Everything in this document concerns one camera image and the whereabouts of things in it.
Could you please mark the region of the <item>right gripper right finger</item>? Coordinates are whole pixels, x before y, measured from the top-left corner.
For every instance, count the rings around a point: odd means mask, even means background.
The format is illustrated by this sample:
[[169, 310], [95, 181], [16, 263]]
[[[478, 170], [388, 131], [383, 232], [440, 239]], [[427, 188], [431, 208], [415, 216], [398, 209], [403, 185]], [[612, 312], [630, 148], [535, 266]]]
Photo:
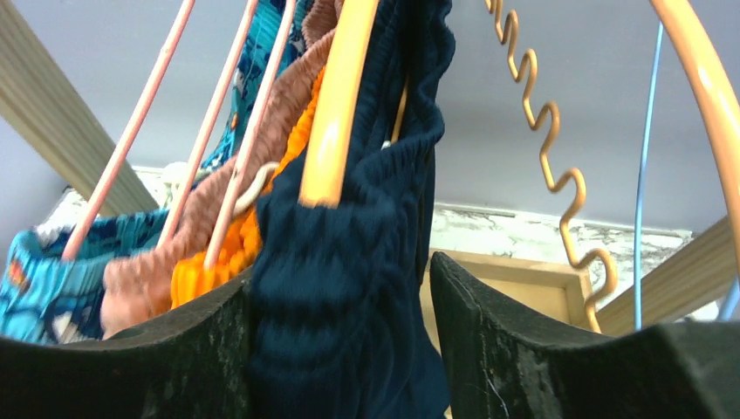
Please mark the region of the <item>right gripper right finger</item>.
[[455, 418], [739, 416], [739, 325], [661, 324], [618, 338], [570, 326], [430, 260]]

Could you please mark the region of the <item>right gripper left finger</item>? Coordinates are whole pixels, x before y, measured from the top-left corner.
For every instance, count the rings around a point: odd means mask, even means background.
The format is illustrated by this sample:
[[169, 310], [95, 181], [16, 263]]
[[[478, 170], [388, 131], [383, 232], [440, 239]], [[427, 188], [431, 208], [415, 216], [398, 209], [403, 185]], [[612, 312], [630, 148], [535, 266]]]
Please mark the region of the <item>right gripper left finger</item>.
[[2, 340], [2, 417], [251, 417], [249, 282], [244, 274], [109, 340]]

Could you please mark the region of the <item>navy shorts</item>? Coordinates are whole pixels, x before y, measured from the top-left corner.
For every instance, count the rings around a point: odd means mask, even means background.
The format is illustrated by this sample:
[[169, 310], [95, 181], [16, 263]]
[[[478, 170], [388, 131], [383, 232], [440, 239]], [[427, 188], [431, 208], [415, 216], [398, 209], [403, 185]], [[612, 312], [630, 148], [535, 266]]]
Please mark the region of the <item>navy shorts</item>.
[[257, 205], [250, 302], [258, 418], [441, 418], [442, 358], [423, 325], [435, 96], [455, 51], [448, 1], [384, 1], [369, 42], [340, 204], [298, 202], [305, 160]]

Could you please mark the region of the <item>blue shark print shorts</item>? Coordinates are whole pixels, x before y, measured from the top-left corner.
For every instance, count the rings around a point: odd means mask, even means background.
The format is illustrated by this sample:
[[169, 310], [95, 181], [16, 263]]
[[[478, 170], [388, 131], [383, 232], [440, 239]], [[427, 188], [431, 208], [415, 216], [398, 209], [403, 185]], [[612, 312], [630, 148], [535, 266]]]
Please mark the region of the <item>blue shark print shorts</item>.
[[[236, 152], [226, 162], [236, 160]], [[206, 162], [209, 174], [190, 193], [226, 162]], [[1, 282], [2, 336], [41, 345], [104, 339], [100, 308], [107, 265], [162, 247], [167, 217], [166, 209], [157, 209], [97, 218], [74, 260], [61, 257], [69, 226], [16, 234]]]

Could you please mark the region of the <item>orange hanger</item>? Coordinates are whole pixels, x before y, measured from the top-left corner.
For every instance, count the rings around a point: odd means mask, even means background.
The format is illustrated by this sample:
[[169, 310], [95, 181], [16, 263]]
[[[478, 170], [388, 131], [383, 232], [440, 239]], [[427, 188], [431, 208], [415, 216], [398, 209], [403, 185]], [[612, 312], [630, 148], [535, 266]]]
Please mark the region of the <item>orange hanger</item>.
[[325, 66], [298, 201], [339, 205], [354, 113], [379, 0], [346, 1]]
[[[574, 223], [580, 251], [607, 248], [620, 289], [633, 283], [632, 222], [658, 18], [647, 1], [508, 1], [518, 14], [520, 52], [538, 56], [531, 105], [553, 100], [561, 128], [550, 151], [554, 175], [578, 168], [586, 179], [580, 219], [608, 224], [592, 237]], [[552, 194], [538, 162], [542, 132], [531, 131], [481, 1], [458, 1], [449, 16], [457, 39], [450, 88], [470, 104], [449, 120], [458, 167], [439, 156], [438, 198], [446, 203], [559, 216], [572, 187]], [[683, 246], [677, 233], [702, 233], [726, 213], [708, 138], [669, 38], [661, 48], [645, 175], [642, 271]]]

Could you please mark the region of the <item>light blue wire hanger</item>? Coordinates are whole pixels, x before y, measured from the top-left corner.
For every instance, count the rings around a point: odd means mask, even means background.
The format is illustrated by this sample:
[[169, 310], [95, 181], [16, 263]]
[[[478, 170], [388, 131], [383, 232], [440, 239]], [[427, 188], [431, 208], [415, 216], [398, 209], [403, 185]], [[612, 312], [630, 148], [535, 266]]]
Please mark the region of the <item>light blue wire hanger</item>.
[[[659, 21], [654, 44], [653, 64], [647, 93], [647, 106], [642, 135], [640, 165], [638, 170], [635, 208], [634, 208], [634, 253], [633, 253], [633, 297], [634, 297], [634, 330], [640, 330], [642, 323], [642, 231], [643, 203], [645, 194], [645, 175], [649, 159], [649, 144], [654, 113], [654, 96], [661, 62], [661, 48], [664, 36], [664, 24]], [[729, 290], [719, 306], [716, 321], [739, 320], [739, 276], [731, 283]]]

